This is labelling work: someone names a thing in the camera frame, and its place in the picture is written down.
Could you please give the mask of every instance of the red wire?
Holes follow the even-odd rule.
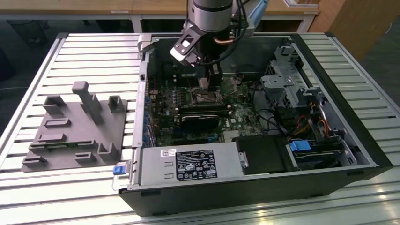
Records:
[[[300,117],[298,117],[298,120],[297,120],[297,129],[300,128],[300,120],[301,120],[302,118],[305,118],[305,116],[300,116]]]

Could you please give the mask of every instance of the green circuit board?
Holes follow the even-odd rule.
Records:
[[[196,143],[225,142],[224,132],[237,131],[240,136],[260,135],[262,129],[256,119],[256,114],[249,104],[248,83],[232,84],[232,77],[225,77],[217,90],[220,98],[216,102],[206,104],[229,105],[229,116],[220,116],[218,126],[206,132],[186,132],[177,125],[178,116],[173,113],[173,108],[180,104],[190,107],[193,103],[193,90],[196,88],[176,87],[165,82],[160,88],[160,93],[154,101],[156,110],[162,108],[160,113],[154,113],[156,124],[156,145],[172,146]],[[180,102],[173,101],[173,96],[180,96]]]

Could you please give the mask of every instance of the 3d printed part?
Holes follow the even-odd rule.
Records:
[[[72,92],[81,102],[65,103],[48,96],[46,114],[29,153],[24,172],[114,165],[120,160],[128,101],[110,96],[98,101],[86,82],[74,82]]]

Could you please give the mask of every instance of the barcode sticker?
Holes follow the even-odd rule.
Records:
[[[161,149],[161,157],[174,156],[176,149]]]

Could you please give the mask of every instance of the metal slatted table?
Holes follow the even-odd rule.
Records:
[[[72,95],[74,81],[88,81],[98,100],[128,100],[121,160],[132,155],[138,34],[69,34],[56,39],[21,104],[0,138],[0,224],[364,224],[400,218],[400,110],[341,44],[322,33],[304,34],[313,54],[366,129],[394,164],[370,180],[329,196],[226,209],[140,217],[112,188],[112,166],[22,173],[21,161],[45,110],[45,96]],[[314,86],[310,70],[305,70]]]

